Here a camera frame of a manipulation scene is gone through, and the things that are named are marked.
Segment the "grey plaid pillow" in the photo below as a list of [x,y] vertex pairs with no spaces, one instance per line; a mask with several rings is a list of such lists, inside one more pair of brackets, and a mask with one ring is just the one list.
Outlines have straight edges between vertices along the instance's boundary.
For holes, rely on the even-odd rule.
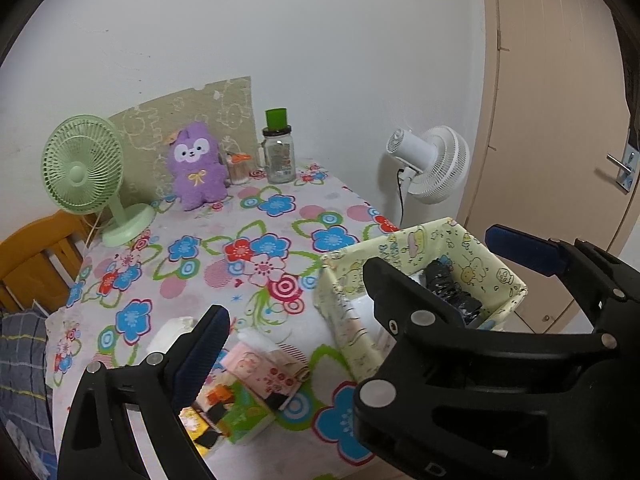
[[45,319],[38,309],[1,318],[1,422],[12,422],[36,451],[55,454]]

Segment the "green desk fan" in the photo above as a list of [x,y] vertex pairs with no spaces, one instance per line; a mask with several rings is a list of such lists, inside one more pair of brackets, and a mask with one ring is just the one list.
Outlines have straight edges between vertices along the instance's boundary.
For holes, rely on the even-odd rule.
[[107,247],[131,242],[155,218],[148,204],[122,204],[119,192],[124,174],[122,142],[107,119],[94,115],[67,118],[44,144],[41,177],[50,199],[78,216],[111,211],[111,219],[102,228],[102,243]]

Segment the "floral tablecloth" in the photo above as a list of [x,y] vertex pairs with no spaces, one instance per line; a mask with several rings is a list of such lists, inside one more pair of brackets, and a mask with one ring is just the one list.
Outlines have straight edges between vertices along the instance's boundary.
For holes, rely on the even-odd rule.
[[311,376],[261,434],[207,455],[216,477],[396,478],[352,436],[354,378],[314,306],[322,257],[390,233],[393,223],[315,164],[288,184],[253,174],[222,202],[192,211],[169,196],[154,209],[132,242],[94,244],[70,290],[48,350],[55,437],[88,364],[137,364],[166,322],[220,304],[234,330],[259,330],[306,360]]

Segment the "glass mug jar green lid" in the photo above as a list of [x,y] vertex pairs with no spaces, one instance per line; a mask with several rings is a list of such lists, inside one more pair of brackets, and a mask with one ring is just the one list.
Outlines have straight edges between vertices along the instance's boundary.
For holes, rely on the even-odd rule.
[[296,177],[295,151],[288,111],[270,108],[265,111],[266,125],[262,128],[262,154],[267,179],[273,184],[292,182]]

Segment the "yellow cartoon fabric basket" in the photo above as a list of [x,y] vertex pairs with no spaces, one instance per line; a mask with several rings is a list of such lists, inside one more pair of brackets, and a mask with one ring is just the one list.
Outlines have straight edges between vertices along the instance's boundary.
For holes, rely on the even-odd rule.
[[374,257],[418,283],[424,282],[428,264],[443,264],[454,286],[480,303],[471,325],[482,330],[501,330],[528,293],[526,284],[504,262],[451,218],[329,252],[322,257],[314,305],[358,380],[372,376],[393,347],[392,337],[374,318],[373,300],[363,281],[363,266]]

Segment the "purple plush toy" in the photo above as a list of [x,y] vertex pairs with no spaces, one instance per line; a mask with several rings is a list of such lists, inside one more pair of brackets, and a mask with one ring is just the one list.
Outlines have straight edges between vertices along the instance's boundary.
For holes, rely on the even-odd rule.
[[184,211],[227,197],[228,171],[220,161],[217,140],[205,122],[191,122],[169,142],[167,167],[172,188]]

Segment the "white towel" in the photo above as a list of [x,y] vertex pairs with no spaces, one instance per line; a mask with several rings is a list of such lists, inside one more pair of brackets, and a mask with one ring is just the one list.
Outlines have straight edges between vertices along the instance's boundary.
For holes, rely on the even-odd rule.
[[196,325],[196,319],[192,316],[179,316],[178,318],[170,318],[153,336],[149,344],[146,346],[146,353],[163,353],[166,354],[176,340],[184,335],[191,333]]

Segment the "pink cartoon cloth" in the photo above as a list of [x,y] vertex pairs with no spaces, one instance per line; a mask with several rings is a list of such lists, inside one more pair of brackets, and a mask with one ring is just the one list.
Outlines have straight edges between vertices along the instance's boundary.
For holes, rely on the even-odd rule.
[[273,411],[283,411],[309,375],[308,366],[294,356],[258,350],[246,342],[238,342],[221,364]]

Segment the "cotton swab jar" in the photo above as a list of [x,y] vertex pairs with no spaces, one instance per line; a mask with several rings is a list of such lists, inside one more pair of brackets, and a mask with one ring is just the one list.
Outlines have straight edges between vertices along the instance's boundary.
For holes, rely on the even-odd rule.
[[230,182],[240,185],[250,180],[253,169],[253,157],[246,153],[230,153],[226,155],[226,163]]

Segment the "olive cartoon wall board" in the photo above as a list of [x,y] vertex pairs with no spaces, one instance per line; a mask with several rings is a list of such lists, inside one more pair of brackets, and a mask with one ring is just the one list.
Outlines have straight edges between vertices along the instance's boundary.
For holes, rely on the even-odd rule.
[[110,117],[125,157],[120,199],[125,206],[152,203],[172,193],[167,169],[171,136],[202,122],[223,148],[257,157],[250,77],[204,84],[129,107]]

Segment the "black item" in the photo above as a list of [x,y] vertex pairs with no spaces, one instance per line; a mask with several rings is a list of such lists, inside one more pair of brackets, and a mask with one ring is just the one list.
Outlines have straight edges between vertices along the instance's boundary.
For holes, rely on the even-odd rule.
[[466,327],[477,328],[482,322],[480,314],[483,304],[466,292],[454,278],[454,266],[446,256],[432,260],[422,271],[420,283],[454,307],[461,315]]

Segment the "white floor fan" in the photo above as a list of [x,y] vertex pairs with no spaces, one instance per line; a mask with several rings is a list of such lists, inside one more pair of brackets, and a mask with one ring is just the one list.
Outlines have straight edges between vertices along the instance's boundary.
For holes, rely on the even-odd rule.
[[386,143],[386,153],[400,163],[396,174],[399,222],[404,221],[409,197],[424,205],[448,200],[462,185],[471,163],[468,142],[448,126],[420,134],[398,128]]

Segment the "beige door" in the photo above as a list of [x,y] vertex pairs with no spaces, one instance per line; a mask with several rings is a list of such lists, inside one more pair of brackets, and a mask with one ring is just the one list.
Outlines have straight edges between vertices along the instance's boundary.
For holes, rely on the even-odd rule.
[[604,0],[485,0],[483,103],[460,216],[619,254],[639,193],[617,181],[628,140],[623,59]]

